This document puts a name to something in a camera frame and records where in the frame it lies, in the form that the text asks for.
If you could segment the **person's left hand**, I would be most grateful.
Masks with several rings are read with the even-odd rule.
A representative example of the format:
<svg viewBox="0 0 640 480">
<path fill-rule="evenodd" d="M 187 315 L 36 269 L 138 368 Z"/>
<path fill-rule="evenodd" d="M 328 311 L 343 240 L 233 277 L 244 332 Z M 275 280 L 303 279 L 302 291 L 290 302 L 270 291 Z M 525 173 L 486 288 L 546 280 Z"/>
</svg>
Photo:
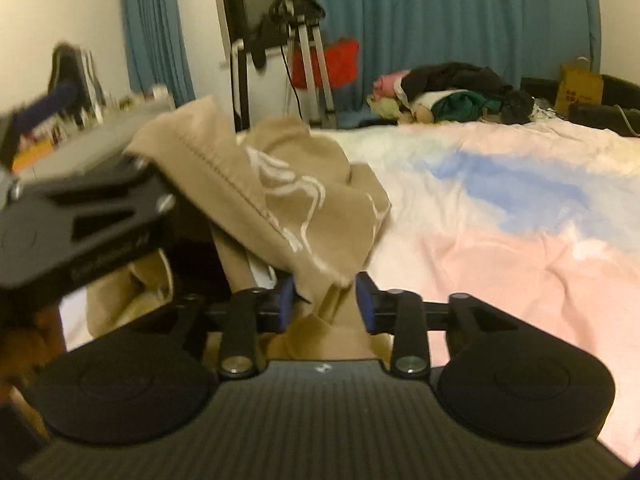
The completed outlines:
<svg viewBox="0 0 640 480">
<path fill-rule="evenodd" d="M 29 327 L 1 335 L 1 403 L 10 400 L 16 380 L 29 370 L 48 364 L 66 351 L 59 304 L 38 311 Z"/>
</svg>

